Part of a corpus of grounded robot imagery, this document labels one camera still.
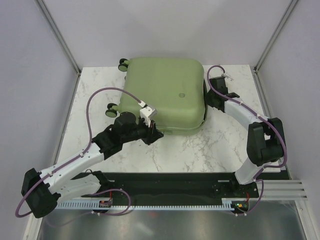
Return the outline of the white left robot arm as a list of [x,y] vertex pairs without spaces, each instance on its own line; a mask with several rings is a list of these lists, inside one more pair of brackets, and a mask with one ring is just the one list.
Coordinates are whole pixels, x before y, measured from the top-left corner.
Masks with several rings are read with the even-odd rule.
[[27,203],[29,214],[40,219],[66,200],[83,195],[106,196],[110,185],[101,179],[101,173],[91,173],[79,179],[75,177],[117,154],[126,143],[142,140],[151,145],[161,139],[164,135],[156,127],[155,114],[150,108],[141,109],[138,118],[131,112],[123,112],[113,124],[92,136],[88,146],[79,153],[41,171],[28,170],[23,178],[21,202]]

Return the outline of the green hard-shell suitcase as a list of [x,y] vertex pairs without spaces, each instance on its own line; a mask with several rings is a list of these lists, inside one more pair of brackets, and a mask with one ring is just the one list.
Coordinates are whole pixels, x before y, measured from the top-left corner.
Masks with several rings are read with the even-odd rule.
[[207,119],[207,91],[203,65],[191,58],[121,58],[118,70],[125,72],[119,103],[109,103],[106,116],[131,112],[140,115],[139,99],[156,109],[152,116],[158,130],[167,135],[198,133]]

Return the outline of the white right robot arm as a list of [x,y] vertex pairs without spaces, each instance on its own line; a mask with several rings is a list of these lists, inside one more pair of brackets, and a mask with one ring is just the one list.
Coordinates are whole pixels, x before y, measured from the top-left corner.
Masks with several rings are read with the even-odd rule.
[[229,191],[235,197],[251,188],[256,178],[266,168],[276,168],[271,163],[287,159],[288,153],[282,121],[258,114],[246,105],[240,96],[229,92],[223,76],[207,80],[210,90],[205,103],[237,120],[247,130],[247,159],[229,181]]

